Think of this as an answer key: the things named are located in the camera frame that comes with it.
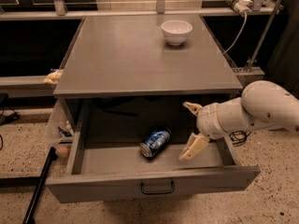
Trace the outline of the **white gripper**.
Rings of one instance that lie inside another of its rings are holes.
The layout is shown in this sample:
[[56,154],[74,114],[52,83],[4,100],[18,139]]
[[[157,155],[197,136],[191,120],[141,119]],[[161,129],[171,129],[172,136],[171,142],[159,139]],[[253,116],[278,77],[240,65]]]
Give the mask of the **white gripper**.
[[220,139],[229,133],[244,131],[247,128],[247,112],[242,107],[240,98],[204,107],[190,102],[184,102],[182,105],[197,116],[197,128],[200,133],[190,135],[178,157],[181,161],[193,159],[207,147],[210,139]]

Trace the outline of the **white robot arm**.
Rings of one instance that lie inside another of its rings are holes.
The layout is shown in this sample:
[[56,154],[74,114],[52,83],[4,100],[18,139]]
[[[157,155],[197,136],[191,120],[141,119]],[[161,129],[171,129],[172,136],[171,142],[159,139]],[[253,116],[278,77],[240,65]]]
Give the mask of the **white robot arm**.
[[252,132],[266,128],[284,128],[299,133],[299,100],[279,85],[258,80],[251,82],[240,97],[224,103],[201,106],[185,102],[196,117],[199,134],[192,133],[179,159],[193,159],[210,140],[234,132]]

